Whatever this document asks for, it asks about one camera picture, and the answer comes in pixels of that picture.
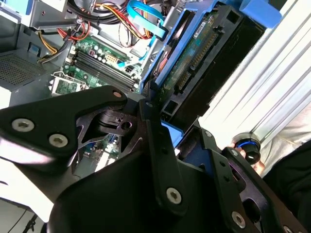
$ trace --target blue plastic clip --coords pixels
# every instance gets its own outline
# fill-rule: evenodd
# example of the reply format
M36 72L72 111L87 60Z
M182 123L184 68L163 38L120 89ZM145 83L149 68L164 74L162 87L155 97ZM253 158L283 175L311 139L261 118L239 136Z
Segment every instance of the blue plastic clip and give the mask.
M282 19L281 13L268 0L220 0L232 5L266 28L274 28Z

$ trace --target silver screw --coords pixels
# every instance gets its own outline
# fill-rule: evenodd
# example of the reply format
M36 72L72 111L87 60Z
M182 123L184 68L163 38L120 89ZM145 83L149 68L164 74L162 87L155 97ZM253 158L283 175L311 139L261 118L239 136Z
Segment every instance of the silver screw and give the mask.
M68 144L68 139L62 134L53 134L49 137L49 143L52 146L62 148Z
M231 216L232 216L233 221L234 221L240 228L242 228L242 229L245 228L246 223L245 223L245 220L244 220L244 218L242 217L242 215L240 215L240 214L239 214L238 212L236 212L236 211L233 211L232 214L231 214Z
M207 137L212 137L212 134L209 131L205 131L205 134L207 135Z
M166 196L171 203L174 203L176 205L181 203L181 195L179 191L175 188L168 188L166 190Z
M149 106L149 107L153 107L153 105L152 104L150 104L149 102L146 102L146 104Z
M121 95L119 92L117 92L117 91L114 91L114 92L113 92L113 95L114 95L115 97L118 97L118 98L121 98L121 97L122 97L122 95Z
M293 233L292 230L288 228L288 226L284 226L283 228L286 233Z
M235 150L231 150L234 156L238 156L238 153Z
M12 128L19 132L29 132L35 128L35 124L29 119L20 118L12 122Z

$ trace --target ventilation grille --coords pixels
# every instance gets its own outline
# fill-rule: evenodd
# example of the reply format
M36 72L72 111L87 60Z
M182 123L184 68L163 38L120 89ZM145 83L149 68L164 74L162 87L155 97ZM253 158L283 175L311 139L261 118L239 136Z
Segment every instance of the ventilation grille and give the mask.
M0 79L12 85L19 85L45 72L40 65L28 62L15 54L0 56Z

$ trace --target blue ring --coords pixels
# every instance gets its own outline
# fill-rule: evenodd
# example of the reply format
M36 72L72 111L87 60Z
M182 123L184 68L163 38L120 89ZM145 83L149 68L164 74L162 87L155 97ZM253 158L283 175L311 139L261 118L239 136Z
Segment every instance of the blue ring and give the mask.
M242 147L242 146L247 145L247 144L253 144L253 145L257 146L257 144L255 142L249 141L249 142L242 142L241 144L238 144L236 146L236 148Z

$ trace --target ram slot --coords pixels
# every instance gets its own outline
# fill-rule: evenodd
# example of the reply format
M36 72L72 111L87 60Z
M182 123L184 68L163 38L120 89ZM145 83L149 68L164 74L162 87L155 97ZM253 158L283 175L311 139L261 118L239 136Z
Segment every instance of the ram slot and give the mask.
M88 62L90 65L93 65L92 67L97 69L99 72L103 73L104 71L105 74L108 75L112 79L120 80L124 83L130 84L131 86L133 86L135 83L130 77L122 74L118 70L115 70L102 62L99 62L98 60L92 57L89 57L88 55L84 53L80 53L80 52L77 53L76 59L79 59L80 61Z
M106 76L106 75L104 75L104 74L102 74L100 72L97 72L95 69L92 69L92 68L88 67L84 63L81 63L81 62L77 61L75 63L75 66L77 68L79 68L80 70L83 70L84 72L92 75L93 77L102 80L103 82L107 83L108 85L112 85L112 86L120 89L124 93L129 93L131 91L130 87L125 86L122 83L114 81L113 79L109 78L108 76Z
M88 57L83 53L78 53L74 59L74 65L86 73L104 81L109 85L113 85L120 90L128 93L134 85L134 81L125 75L111 69L95 59Z

